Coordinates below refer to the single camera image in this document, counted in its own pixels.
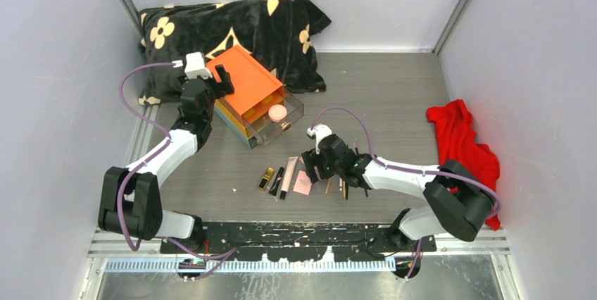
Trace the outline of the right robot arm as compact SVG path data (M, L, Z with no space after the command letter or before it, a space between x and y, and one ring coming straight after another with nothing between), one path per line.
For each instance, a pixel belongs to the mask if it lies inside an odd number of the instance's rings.
M405 208L386 236L399 251L408 251L425 237L448 233L473 242L496 203L496 197L460 162L416 166L358 153L334 133L308 132L315 147L302 153L311 182L338 176L349 187L384 189L423 199L422 208Z

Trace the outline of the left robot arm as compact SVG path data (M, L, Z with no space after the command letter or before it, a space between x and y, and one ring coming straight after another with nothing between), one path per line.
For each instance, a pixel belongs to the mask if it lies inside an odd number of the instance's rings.
M160 186L187 158L207 142L215 102L234 93L230 73L223 65L214 70L185 70L186 82L179 115L164 140L138 161L124 168L109 168L103 178L98 226L137 239L171 237L189 253L201 250L205 233L196 216L166 211Z

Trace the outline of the clear top drawer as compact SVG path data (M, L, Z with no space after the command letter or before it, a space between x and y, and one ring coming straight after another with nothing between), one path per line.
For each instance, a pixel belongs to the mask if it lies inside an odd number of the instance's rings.
M304 104L287 89L273 93L265 103L257 103L241 118L249 136L249 148L269 144L297 123L304 115Z

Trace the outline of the black mascara tube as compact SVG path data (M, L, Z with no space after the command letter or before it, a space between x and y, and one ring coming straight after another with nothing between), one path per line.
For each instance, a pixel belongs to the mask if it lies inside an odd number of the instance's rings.
M274 180L272 182L272 186L270 187L269 194L271 194L273 196L277 196L277 192L278 192L279 186L280 186L281 181L282 181L282 179L284 177L284 171L285 171L284 167L280 167L279 168L279 170L278 170L278 172L277 172L277 174L276 174L276 176L275 176L275 178L274 178Z

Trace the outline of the pink square card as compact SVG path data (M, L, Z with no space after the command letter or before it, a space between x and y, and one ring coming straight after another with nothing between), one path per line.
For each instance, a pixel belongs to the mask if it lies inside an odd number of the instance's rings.
M306 171L300 170L296 176L293 191L308 196L310 194L311 187L312 182L310 181Z

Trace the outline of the pink cream tube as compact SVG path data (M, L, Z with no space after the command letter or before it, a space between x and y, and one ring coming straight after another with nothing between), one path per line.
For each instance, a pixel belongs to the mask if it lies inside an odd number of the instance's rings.
M289 191L290 188L290 184L292 181L292 177L294 174L294 169L296 167L296 163L298 162L299 158L298 156L292 156L289 157L289 160L287 162L287 166L285 168L284 171L284 176L282 178L282 183L281 183L281 188L280 188L280 195L279 198L281 200L285 200L286 195Z

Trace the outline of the round pink blush compact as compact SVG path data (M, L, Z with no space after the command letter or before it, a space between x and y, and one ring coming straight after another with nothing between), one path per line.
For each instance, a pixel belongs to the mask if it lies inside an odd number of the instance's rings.
M283 121L287 117L287 108L281 104L274 104L268 110L268 117L273 123Z

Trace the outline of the gold lipstick case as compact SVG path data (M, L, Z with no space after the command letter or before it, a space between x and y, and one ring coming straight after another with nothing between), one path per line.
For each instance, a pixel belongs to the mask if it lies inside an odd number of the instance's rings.
M265 170L263 176L261 177L261 179L257 185L257 188L261 191L264 191L265 188L268 186L269 182L271 181L271 179L273 178L274 173L275 173L275 170L271 167L268 167Z

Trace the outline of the orange drawer organizer box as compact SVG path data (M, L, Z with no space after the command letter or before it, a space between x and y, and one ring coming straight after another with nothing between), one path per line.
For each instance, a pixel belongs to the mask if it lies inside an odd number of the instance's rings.
M216 72L218 65L228 72L234 93L215 102L215 113L248 148L253 149L260 144L257 131L270 121L268 111L271 106L284 101L284 85L240 46L207 62L207 68L220 81Z

